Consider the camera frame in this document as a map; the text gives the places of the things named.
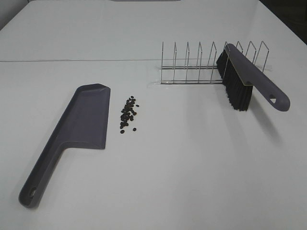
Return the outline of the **purple plastic dustpan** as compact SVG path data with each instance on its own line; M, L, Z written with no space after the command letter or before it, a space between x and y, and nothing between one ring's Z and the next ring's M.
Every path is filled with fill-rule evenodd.
M105 149L110 93L99 83L76 89L19 193L21 205L38 206L64 150Z

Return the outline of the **purple brush black bristles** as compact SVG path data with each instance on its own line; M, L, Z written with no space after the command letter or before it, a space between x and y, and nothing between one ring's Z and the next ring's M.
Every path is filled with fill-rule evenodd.
M248 110L254 87L276 110L289 110L289 97L233 44L225 45L216 64L228 100L235 110Z

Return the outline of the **pile of coffee beans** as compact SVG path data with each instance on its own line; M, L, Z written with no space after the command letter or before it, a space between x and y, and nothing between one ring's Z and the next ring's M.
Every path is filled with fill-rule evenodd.
M131 95L125 102L123 108L120 113L120 134L125 133L125 128L130 125L131 122L134 121L135 116L138 114L136 109L138 109L140 105L137 103L137 99Z

